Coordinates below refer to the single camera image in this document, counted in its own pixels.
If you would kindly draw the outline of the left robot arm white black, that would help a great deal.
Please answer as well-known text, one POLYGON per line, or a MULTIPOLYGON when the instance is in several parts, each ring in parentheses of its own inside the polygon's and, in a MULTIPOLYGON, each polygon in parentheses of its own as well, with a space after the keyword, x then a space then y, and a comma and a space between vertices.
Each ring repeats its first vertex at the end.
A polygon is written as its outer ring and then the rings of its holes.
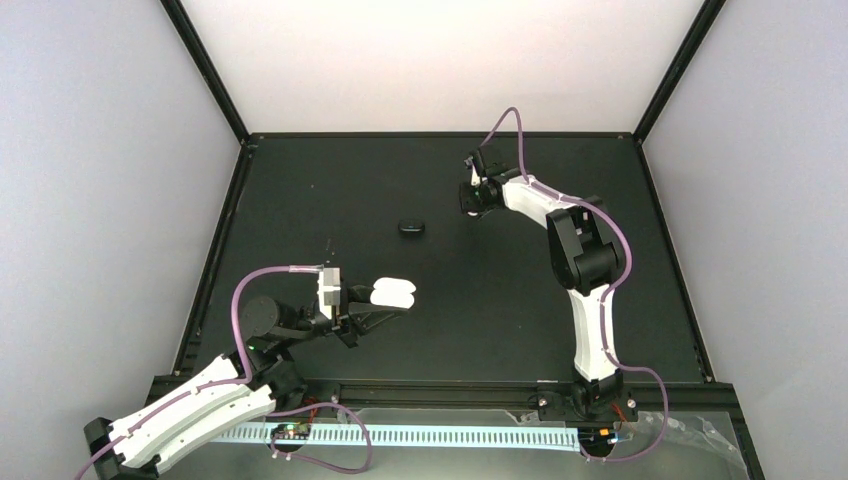
POLYGON ((248 301, 238 315, 243 353, 217 356, 200 373, 143 409, 84 429, 90 468, 100 479, 158 479, 192 451, 231 428, 302 408, 308 386, 291 347, 335 336, 347 347, 408 312, 415 285, 382 277, 372 285, 322 287, 310 306, 271 297, 248 301))

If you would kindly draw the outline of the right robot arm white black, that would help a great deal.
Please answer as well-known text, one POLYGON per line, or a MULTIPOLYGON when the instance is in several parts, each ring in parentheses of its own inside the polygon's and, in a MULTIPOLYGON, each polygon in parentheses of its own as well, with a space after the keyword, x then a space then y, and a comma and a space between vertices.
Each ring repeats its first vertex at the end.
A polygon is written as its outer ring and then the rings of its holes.
POLYGON ((568 197, 516 168, 484 167, 465 160, 471 171, 460 184, 461 211, 478 216, 496 209, 521 213, 546 229, 550 263, 571 302, 578 384, 569 392, 572 410, 593 419, 622 389, 613 324, 612 285, 625 272, 625 250, 604 219, 601 202, 568 197))

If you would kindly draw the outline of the black earbud charging case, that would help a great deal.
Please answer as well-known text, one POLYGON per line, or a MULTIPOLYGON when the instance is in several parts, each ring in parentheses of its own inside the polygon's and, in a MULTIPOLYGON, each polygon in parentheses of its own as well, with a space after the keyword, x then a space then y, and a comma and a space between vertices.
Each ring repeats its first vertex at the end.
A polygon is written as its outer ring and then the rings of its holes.
POLYGON ((420 221, 400 221, 397 228, 400 234, 407 236, 422 235, 426 231, 426 225, 420 221))

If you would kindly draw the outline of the white earbud charging case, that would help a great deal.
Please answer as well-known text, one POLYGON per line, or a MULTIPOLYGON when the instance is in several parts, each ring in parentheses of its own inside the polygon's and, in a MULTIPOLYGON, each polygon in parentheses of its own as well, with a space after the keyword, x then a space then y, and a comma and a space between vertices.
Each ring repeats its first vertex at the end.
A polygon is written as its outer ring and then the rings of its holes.
POLYGON ((410 309, 415 302, 415 284, 406 279, 381 277, 372 286, 370 303, 397 309, 410 309))

